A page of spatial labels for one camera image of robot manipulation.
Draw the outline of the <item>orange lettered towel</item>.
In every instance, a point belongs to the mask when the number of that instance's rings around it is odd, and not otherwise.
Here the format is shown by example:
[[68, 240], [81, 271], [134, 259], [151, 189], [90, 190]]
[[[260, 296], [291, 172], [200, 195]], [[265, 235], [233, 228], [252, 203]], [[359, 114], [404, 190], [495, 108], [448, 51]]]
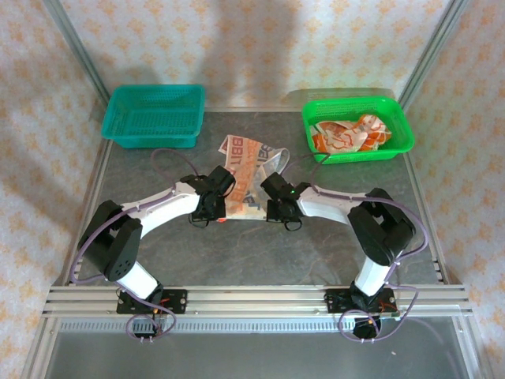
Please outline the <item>orange lettered towel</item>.
[[219, 148], [226, 156], [225, 168], [235, 185], [225, 200], [228, 220], [265, 220], [269, 196], [261, 183], [281, 173], [290, 160], [286, 148], [272, 148], [246, 137], [227, 135]]

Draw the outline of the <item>lion print towel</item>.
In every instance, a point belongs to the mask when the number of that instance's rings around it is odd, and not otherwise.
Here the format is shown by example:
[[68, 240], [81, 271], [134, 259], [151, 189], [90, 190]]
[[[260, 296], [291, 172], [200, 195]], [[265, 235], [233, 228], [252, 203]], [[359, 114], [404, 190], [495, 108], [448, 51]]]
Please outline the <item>lion print towel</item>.
[[327, 154], [376, 151], [390, 140], [392, 133], [377, 116], [363, 114], [356, 122], [334, 121], [344, 125], [347, 130], [339, 135], [320, 134], [309, 127], [310, 137], [317, 151]]

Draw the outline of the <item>teal plastic basket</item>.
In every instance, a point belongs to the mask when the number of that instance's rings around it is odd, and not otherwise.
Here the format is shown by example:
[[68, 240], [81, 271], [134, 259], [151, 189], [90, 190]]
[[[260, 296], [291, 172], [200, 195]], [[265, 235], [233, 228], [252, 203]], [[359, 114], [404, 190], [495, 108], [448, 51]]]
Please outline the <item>teal plastic basket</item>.
[[102, 137], [123, 148], [193, 148], [203, 124], [200, 84], [125, 84], [104, 115]]

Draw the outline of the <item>green plastic basket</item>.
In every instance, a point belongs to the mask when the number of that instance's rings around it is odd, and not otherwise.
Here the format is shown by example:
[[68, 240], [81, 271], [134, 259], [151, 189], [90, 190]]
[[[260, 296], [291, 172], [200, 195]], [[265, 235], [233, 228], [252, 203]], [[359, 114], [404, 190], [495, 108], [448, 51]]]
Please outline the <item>green plastic basket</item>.
[[339, 152], [324, 161], [325, 164], [355, 163], [392, 159], [398, 154], [408, 152], [414, 146], [414, 136], [400, 105], [385, 96], [365, 96], [338, 99], [313, 100], [303, 106], [301, 115], [305, 135], [315, 161], [323, 161], [323, 154], [315, 145], [315, 138], [310, 130], [317, 122], [352, 121], [365, 114], [378, 117], [392, 132], [392, 137], [385, 144], [371, 152]]

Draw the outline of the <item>aluminium mounting rail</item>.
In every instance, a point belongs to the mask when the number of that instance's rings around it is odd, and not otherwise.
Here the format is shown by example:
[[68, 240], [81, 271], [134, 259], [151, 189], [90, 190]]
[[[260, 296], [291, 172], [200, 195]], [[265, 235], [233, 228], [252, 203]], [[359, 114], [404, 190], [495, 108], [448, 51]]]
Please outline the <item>aluminium mounting rail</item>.
[[[324, 301], [327, 289], [344, 286], [187, 286], [183, 317], [288, 318], [334, 316]], [[116, 311], [114, 287], [52, 287], [43, 307], [46, 318], [125, 317]], [[422, 285], [393, 289], [400, 313], [420, 317], [469, 315], [472, 306], [462, 285]]]

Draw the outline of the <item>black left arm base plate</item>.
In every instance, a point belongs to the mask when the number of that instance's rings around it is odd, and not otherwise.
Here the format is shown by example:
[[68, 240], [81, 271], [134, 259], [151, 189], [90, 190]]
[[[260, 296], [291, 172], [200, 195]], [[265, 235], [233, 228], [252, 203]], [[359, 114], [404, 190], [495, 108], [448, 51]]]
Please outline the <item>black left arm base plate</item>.
[[[162, 289], [147, 299], [147, 302], [163, 306], [175, 314], [184, 314], [188, 291], [186, 289]], [[116, 308], [119, 314], [153, 314], [155, 309], [139, 302], [125, 292], [118, 292]]]

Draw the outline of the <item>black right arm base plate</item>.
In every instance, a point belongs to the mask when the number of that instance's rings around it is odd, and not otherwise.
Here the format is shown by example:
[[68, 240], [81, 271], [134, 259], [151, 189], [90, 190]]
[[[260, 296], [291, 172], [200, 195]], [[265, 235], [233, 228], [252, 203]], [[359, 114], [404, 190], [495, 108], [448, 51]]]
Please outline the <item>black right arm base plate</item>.
[[376, 295], [367, 296], [357, 288], [327, 289], [324, 295], [328, 313], [362, 310], [368, 313], [397, 312], [392, 289], [382, 288]]

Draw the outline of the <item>aluminium table side rail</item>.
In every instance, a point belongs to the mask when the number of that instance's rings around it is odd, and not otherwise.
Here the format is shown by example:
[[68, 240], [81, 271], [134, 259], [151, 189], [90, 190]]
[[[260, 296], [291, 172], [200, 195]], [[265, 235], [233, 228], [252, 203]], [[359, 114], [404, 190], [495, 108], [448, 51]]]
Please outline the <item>aluminium table side rail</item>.
[[413, 164], [413, 158], [409, 153], [404, 154], [403, 158], [406, 164], [406, 169], [410, 178], [411, 185], [413, 187], [413, 193], [416, 199], [420, 218], [427, 229], [428, 249], [432, 256], [432, 262], [434, 269], [436, 270], [437, 278], [441, 283], [445, 285], [451, 284], [451, 278], [447, 273], [440, 241], [437, 237], [436, 227], [433, 223], [432, 216], [428, 209], [428, 203], [425, 200], [425, 193], [421, 186], [421, 180], [419, 179], [415, 166]]
[[95, 204], [99, 198], [99, 193], [102, 188], [103, 176], [107, 169], [107, 163], [112, 145], [112, 141], [104, 139], [102, 139], [99, 145], [99, 151], [97, 153], [91, 176], [88, 180], [88, 187], [84, 195], [82, 209], [80, 211], [80, 217], [78, 219], [79, 223], [77, 224], [77, 231], [74, 233], [69, 245], [69, 250], [64, 260], [62, 272], [60, 276], [55, 280], [54, 285], [66, 286], [69, 283], [70, 273], [73, 272], [71, 269], [73, 259], [77, 255], [77, 245], [80, 241], [81, 235], [84, 233], [84, 230], [88, 225], [88, 221], [92, 218]]

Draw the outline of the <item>aluminium frame post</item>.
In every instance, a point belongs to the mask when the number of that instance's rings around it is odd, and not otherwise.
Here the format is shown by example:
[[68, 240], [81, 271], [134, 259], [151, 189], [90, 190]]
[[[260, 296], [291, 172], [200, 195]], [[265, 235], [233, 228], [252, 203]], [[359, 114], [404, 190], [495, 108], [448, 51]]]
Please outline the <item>aluminium frame post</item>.
[[63, 4], [60, 0], [43, 0], [43, 4], [57, 25], [58, 30], [63, 35], [68, 47], [73, 52], [74, 57], [92, 83], [100, 103], [106, 107], [110, 100], [110, 92], [107, 90], [103, 79], [95, 67], [91, 55], [82, 42], [77, 30], [74, 28]]
[[450, 0], [448, 2], [446, 9], [443, 11], [438, 24], [398, 99], [398, 103], [404, 111], [409, 108], [417, 92], [421, 89], [432, 65], [451, 36], [451, 33], [456, 28], [469, 2], [470, 0]]

